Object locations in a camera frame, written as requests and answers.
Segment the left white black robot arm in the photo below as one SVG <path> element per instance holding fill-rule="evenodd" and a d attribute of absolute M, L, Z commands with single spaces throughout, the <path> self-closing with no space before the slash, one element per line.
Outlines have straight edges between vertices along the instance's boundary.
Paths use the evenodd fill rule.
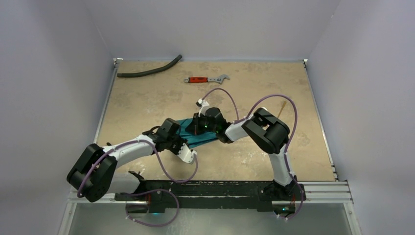
<path fill-rule="evenodd" d="M 196 161 L 197 152 L 180 136 L 179 122 L 167 118 L 161 126 L 142 132 L 138 137 L 118 145 L 88 145 L 67 175 L 67 182 L 77 189 L 77 197 L 89 202 L 101 199 L 110 191 L 115 171 L 133 160 L 168 150 L 184 163 Z"/>

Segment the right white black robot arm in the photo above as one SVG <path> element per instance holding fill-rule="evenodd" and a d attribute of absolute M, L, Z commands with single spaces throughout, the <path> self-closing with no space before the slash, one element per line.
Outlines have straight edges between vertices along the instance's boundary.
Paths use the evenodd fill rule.
<path fill-rule="evenodd" d="M 228 122 L 219 108 L 207 108 L 204 113 L 194 114 L 185 131 L 194 136 L 213 134 L 222 143 L 233 143 L 250 137 L 270 158 L 276 196 L 287 199 L 294 193 L 291 184 L 294 176 L 290 172 L 290 164 L 284 150 L 288 146 L 290 129 L 266 108 L 258 108 L 240 122 Z"/>

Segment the teal cloth napkin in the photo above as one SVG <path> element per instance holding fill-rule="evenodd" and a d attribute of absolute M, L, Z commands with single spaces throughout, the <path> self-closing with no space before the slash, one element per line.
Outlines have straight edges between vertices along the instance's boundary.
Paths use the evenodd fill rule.
<path fill-rule="evenodd" d="M 216 135 L 213 132 L 206 132 L 200 135 L 194 135 L 188 131 L 186 131 L 185 129 L 191 124 L 192 119 L 191 118 L 186 118 L 186 119 L 181 119 L 177 121 L 180 126 L 181 129 L 180 131 L 177 131 L 177 133 L 180 135 L 180 137 L 182 139 L 187 140 L 187 144 L 189 146 L 189 148 L 195 148 L 197 146 L 201 146 L 210 142 L 214 142 L 217 141 L 218 138 L 216 137 Z"/>

